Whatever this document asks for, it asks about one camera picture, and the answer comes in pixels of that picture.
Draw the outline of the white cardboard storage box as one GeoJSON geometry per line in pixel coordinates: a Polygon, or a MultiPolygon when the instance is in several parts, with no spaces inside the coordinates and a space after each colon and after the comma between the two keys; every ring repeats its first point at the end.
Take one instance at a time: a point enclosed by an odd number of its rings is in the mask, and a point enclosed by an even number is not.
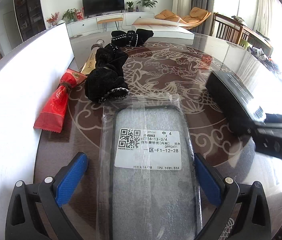
{"type": "Polygon", "coordinates": [[[0,60],[0,239],[15,183],[33,182],[41,136],[35,120],[73,58],[66,25],[60,24],[0,60]]]}

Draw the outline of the green potted plant right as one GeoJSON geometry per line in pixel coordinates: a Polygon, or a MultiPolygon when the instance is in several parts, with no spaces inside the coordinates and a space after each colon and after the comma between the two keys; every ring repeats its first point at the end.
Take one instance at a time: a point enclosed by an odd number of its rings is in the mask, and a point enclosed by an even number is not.
{"type": "Polygon", "coordinates": [[[143,11],[150,11],[157,5],[157,0],[137,0],[137,4],[140,5],[143,11]]]}

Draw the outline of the wooden bench stool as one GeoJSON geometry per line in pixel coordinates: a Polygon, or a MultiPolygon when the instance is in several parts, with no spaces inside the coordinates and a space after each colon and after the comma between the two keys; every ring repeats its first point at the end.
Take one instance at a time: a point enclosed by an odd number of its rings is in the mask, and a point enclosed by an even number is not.
{"type": "Polygon", "coordinates": [[[107,19],[101,19],[97,21],[97,24],[102,25],[102,31],[105,32],[107,31],[107,25],[109,23],[114,23],[116,26],[116,30],[120,30],[119,23],[123,22],[124,18],[123,17],[116,17],[116,18],[107,18],[107,19]]]}

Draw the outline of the dark glass display cabinet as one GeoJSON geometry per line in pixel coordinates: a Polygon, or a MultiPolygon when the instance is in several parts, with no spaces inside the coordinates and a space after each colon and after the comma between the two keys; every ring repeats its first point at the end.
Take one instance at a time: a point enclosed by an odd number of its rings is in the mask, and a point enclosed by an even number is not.
{"type": "Polygon", "coordinates": [[[13,0],[16,21],[23,42],[46,30],[40,0],[13,0]]]}

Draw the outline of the phone case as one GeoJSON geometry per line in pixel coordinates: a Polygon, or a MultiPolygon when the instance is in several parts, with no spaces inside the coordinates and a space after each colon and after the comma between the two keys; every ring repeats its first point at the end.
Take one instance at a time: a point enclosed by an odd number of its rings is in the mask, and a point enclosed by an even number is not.
{"type": "Polygon", "coordinates": [[[200,191],[178,94],[150,93],[103,105],[97,239],[194,239],[200,191]]]}

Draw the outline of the red flowers in white vase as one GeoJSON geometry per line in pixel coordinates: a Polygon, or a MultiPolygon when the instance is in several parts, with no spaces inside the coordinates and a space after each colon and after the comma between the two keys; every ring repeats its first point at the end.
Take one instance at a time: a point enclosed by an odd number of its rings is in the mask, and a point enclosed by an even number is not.
{"type": "Polygon", "coordinates": [[[55,12],[50,15],[49,18],[46,19],[46,22],[49,24],[50,27],[53,27],[57,24],[59,18],[59,12],[55,12]]]}

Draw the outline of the black rectangular box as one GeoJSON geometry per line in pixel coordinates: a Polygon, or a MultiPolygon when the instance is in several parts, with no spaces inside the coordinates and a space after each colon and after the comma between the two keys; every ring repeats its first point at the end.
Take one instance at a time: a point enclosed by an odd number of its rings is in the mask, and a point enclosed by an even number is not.
{"type": "Polygon", "coordinates": [[[207,79],[206,89],[235,134],[249,134],[251,129],[264,124],[266,113],[235,74],[213,70],[207,79]]]}

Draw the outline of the small potted plant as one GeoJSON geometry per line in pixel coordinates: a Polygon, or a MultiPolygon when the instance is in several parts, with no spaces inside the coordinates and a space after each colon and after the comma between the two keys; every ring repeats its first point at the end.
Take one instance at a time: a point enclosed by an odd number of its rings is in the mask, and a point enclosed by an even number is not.
{"type": "Polygon", "coordinates": [[[127,1],[126,5],[127,5],[128,12],[134,11],[134,7],[133,7],[134,2],[133,1],[127,1]]]}

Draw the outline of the orange lounge chair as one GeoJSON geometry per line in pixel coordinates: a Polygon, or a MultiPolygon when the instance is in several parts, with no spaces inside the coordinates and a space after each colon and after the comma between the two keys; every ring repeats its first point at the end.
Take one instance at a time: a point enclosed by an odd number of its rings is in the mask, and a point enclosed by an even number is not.
{"type": "Polygon", "coordinates": [[[170,10],[163,10],[155,16],[155,19],[187,24],[188,26],[184,28],[190,30],[201,25],[211,14],[212,13],[207,10],[193,7],[189,14],[184,17],[180,17],[170,10]]]}

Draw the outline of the cluttered wooden side table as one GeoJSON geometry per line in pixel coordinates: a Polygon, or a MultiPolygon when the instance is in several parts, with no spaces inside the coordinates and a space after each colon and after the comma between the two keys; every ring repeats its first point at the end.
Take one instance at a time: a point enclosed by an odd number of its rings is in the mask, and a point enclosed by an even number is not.
{"type": "Polygon", "coordinates": [[[256,57],[270,72],[280,74],[278,65],[271,58],[273,47],[269,39],[259,31],[250,29],[244,20],[241,20],[241,25],[243,30],[239,45],[256,57]]]}

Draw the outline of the wooden dining chair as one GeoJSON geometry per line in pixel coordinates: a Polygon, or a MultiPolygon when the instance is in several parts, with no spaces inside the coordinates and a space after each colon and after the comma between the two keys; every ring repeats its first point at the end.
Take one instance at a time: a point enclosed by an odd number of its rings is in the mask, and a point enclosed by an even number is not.
{"type": "Polygon", "coordinates": [[[212,37],[216,37],[233,44],[239,44],[242,34],[243,24],[217,12],[213,13],[212,29],[210,32],[212,37]]]}

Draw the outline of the green plant left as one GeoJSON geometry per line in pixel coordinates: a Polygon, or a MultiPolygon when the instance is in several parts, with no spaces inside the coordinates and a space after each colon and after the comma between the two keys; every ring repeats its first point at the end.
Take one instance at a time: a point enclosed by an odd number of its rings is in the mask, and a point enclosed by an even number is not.
{"type": "Polygon", "coordinates": [[[67,9],[62,16],[62,20],[66,21],[67,23],[74,22],[76,19],[76,12],[77,12],[77,9],[75,8],[67,9]]]}

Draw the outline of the black lace-trimmed sock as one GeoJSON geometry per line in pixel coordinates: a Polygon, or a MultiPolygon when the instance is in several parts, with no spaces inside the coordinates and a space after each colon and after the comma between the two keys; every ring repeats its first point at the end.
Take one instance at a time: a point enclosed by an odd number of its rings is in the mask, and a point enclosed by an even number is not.
{"type": "Polygon", "coordinates": [[[87,75],[84,87],[90,101],[102,103],[128,96],[129,87],[123,72],[128,57],[127,53],[112,43],[97,50],[95,68],[87,75]]]}

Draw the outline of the white tv cabinet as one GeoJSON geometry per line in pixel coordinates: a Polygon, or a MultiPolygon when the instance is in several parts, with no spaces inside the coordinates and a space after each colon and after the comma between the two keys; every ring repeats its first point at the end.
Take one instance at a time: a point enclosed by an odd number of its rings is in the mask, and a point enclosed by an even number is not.
{"type": "Polygon", "coordinates": [[[130,30],[139,18],[154,18],[153,12],[124,12],[89,17],[67,24],[69,37],[113,30],[130,30]]]}

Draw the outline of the red snack packet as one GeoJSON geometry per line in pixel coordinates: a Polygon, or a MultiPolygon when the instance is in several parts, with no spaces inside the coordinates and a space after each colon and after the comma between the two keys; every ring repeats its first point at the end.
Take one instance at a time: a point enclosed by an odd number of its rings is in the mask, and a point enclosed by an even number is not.
{"type": "Polygon", "coordinates": [[[80,72],[71,69],[66,70],[57,89],[50,96],[36,119],[33,128],[60,133],[64,124],[69,93],[86,78],[87,76],[80,72]]]}

